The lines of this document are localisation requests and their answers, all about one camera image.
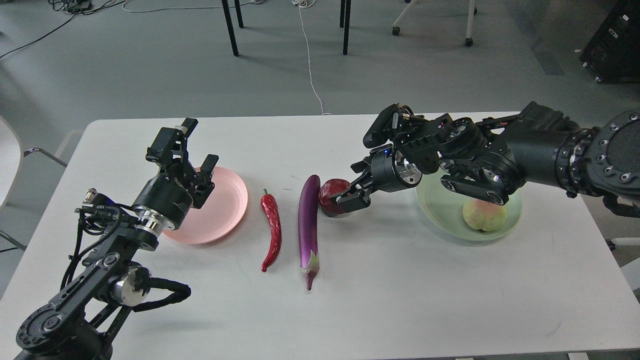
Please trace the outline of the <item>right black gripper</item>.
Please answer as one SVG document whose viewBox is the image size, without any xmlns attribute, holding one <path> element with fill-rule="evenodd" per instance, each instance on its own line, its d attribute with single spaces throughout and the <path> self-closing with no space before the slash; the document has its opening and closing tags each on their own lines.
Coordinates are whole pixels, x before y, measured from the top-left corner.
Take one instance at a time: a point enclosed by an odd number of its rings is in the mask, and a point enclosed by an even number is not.
<svg viewBox="0 0 640 360">
<path fill-rule="evenodd" d="M 369 155 L 350 166 L 359 176 L 350 187 L 331 197 L 345 213 L 362 210 L 371 204 L 371 193 L 393 193 L 411 189 L 421 182 L 423 173 L 393 144 L 373 148 Z"/>
</svg>

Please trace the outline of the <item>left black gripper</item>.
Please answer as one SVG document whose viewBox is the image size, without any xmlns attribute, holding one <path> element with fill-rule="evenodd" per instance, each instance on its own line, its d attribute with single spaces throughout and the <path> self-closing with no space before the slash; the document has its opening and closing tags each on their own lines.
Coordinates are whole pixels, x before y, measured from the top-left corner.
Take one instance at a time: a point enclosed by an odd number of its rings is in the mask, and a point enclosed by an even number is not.
<svg viewBox="0 0 640 360">
<path fill-rule="evenodd" d="M 196 118 L 181 125 L 160 128 L 146 150 L 145 160 L 161 172 L 151 178 L 135 198 L 136 228 L 144 231 L 178 230 L 191 208 L 201 209 L 215 189 L 214 168 L 219 155 L 208 154 L 195 171 L 189 160 L 188 139 L 197 127 Z"/>
</svg>

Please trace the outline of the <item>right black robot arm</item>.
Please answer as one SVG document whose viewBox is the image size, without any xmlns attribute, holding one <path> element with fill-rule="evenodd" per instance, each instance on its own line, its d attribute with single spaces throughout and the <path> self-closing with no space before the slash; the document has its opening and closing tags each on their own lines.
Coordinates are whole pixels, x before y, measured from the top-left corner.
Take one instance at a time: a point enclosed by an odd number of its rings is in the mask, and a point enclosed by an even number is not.
<svg viewBox="0 0 640 360">
<path fill-rule="evenodd" d="M 638 218 L 639 111 L 601 127 L 582 128 L 561 111 L 530 102 L 519 113 L 473 121 L 443 114 L 432 120 L 392 104 L 363 137 L 367 157 L 352 164 L 358 177 L 330 203 L 350 213 L 368 207 L 376 191 L 416 187 L 444 171 L 448 191 L 498 206 L 527 182 L 602 198 L 613 214 Z"/>
</svg>

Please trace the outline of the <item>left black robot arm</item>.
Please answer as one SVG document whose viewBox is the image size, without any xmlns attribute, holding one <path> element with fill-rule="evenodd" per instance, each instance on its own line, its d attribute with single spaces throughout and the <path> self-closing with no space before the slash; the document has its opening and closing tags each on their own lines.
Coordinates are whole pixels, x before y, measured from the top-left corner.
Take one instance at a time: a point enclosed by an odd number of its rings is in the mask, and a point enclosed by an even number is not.
<svg viewBox="0 0 640 360">
<path fill-rule="evenodd" d="M 146 151 L 158 166 L 132 205 L 114 202 L 91 188 L 78 214 L 77 240 L 58 294 L 28 316 L 16 333 L 18 360 L 109 360 L 115 337 L 131 313 L 180 303 L 189 285 L 153 277 L 133 260 L 155 251 L 164 230 L 178 230 L 191 209 L 200 209 L 215 188 L 219 157 L 196 169 L 188 139 L 198 125 L 162 127 Z"/>
</svg>

